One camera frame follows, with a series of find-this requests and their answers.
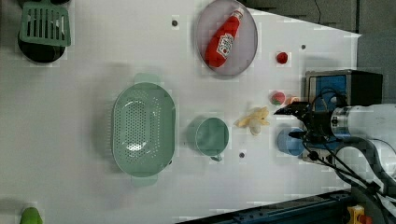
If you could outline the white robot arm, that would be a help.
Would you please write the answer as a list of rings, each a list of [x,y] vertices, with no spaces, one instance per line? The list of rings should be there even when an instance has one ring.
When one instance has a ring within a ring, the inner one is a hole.
[[[330,112],[315,111],[308,102],[295,102],[276,111],[304,125],[289,133],[308,150],[323,147],[332,157],[320,162],[352,185],[395,199],[395,105],[353,105]]]

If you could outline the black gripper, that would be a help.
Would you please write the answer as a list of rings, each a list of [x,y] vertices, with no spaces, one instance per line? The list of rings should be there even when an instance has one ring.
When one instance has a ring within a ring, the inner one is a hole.
[[[329,112],[314,111],[308,102],[293,102],[275,112],[275,115],[291,115],[301,117],[306,131],[289,132],[289,136],[296,139],[305,139],[312,144],[327,143],[332,137]]]

